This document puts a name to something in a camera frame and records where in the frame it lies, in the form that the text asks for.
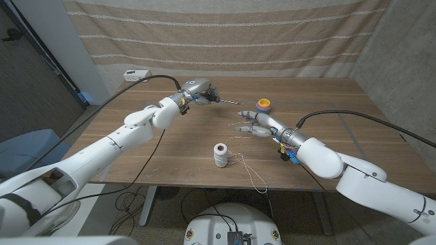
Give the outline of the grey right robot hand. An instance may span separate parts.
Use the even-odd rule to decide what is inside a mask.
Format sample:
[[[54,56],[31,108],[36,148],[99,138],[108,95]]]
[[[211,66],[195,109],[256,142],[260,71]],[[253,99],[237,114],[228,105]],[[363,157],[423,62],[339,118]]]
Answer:
[[[248,120],[249,126],[236,126],[234,129],[241,132],[250,132],[259,137],[275,137],[282,144],[300,148],[309,138],[298,131],[292,129],[278,119],[268,114],[252,111],[241,111],[240,116]]]

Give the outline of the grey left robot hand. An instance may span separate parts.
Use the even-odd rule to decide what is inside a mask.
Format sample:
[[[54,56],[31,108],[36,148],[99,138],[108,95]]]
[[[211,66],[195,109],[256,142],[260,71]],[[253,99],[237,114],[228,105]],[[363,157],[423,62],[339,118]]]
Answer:
[[[219,103],[220,96],[217,87],[206,78],[195,78],[184,83],[182,94],[197,105]]]

